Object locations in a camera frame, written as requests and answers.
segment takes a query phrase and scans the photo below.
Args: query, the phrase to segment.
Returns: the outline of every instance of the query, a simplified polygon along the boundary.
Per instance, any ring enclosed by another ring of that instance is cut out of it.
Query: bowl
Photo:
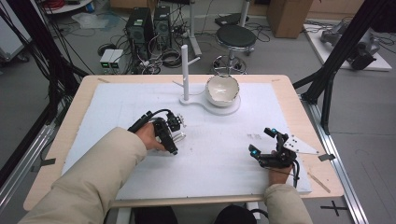
[[[230,76],[213,76],[206,82],[206,99],[216,106],[229,106],[239,93],[239,85]]]

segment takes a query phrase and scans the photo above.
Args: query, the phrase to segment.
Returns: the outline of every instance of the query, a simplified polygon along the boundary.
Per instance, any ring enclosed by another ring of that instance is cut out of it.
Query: wooden table
[[[239,83],[272,84],[290,132],[311,147],[317,149],[319,155],[325,153],[288,77],[281,75],[245,75],[234,77]],[[208,75],[189,76],[190,83],[205,83],[208,79]],[[51,184],[61,176],[67,153],[75,141],[79,125],[84,118],[96,86],[99,83],[172,83],[173,80],[182,83],[182,75],[85,77],[47,155],[46,160],[55,158],[56,162],[49,166],[43,166],[40,169],[35,183],[24,202],[24,209],[31,210],[50,191]],[[312,192],[302,195],[303,198],[340,197],[344,194],[343,187],[329,161],[320,161],[317,156],[312,155],[300,154],[299,157],[303,160],[312,187]],[[115,201],[113,206],[255,202],[262,200],[262,195],[248,195],[243,197]]]

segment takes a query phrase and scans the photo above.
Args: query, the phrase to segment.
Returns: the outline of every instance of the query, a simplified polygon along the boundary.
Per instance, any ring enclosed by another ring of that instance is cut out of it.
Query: beige sleeve
[[[264,194],[271,224],[308,224],[311,217],[297,190],[286,184],[269,187]]]
[[[53,183],[20,223],[103,223],[111,201],[146,155],[134,133],[113,129]]]

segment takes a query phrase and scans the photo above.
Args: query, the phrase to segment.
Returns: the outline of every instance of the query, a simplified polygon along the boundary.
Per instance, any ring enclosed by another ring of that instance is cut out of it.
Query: stool
[[[219,56],[213,62],[215,73],[217,75],[230,75],[232,72],[246,74],[246,63],[242,59],[235,57],[234,52],[251,52],[256,43],[256,36],[245,27],[224,25],[216,32],[216,39],[221,46],[229,50],[229,54]]]

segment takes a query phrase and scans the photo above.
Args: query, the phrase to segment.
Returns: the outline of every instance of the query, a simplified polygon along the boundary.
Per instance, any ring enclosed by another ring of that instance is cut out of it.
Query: floor
[[[102,74],[97,54],[99,46],[109,43],[114,35],[122,35],[125,21],[106,13],[108,6],[97,10],[101,18],[110,20],[106,29],[82,30],[70,19],[72,13],[55,18],[65,28],[65,36],[79,56],[95,74]],[[217,15],[196,20],[196,30],[214,33],[219,27],[214,23]],[[249,22],[267,25],[265,18],[251,17]],[[305,34],[296,39],[274,38],[270,31],[263,31],[269,38],[260,35],[255,51],[246,56],[238,54],[247,62],[249,74],[284,74],[291,82],[298,81],[316,72],[321,63]],[[190,66],[191,74],[208,74],[210,64],[219,55],[226,53],[211,35],[198,35],[203,52],[200,61]],[[395,46],[387,48],[396,51]],[[396,55],[381,49],[380,55],[396,67]],[[72,54],[74,64],[85,69],[85,65]],[[0,165],[4,165],[12,151],[25,136],[48,103],[48,81],[43,78],[35,63],[12,62],[0,68]],[[181,68],[162,68],[161,74],[181,74]],[[389,72],[352,71],[340,69],[334,80],[330,132],[347,174],[356,191],[369,222],[396,223],[396,179],[393,165],[396,159],[396,70]],[[297,90],[303,93],[308,86]],[[35,179],[35,173],[28,174],[7,207],[0,214],[4,223],[17,223],[26,213],[23,200]],[[310,199],[304,203],[314,223],[353,223],[346,210],[321,209],[321,206],[346,207],[343,198]],[[175,211],[179,223],[211,223],[225,204],[199,206],[177,206]],[[107,223],[115,223],[111,218]]]

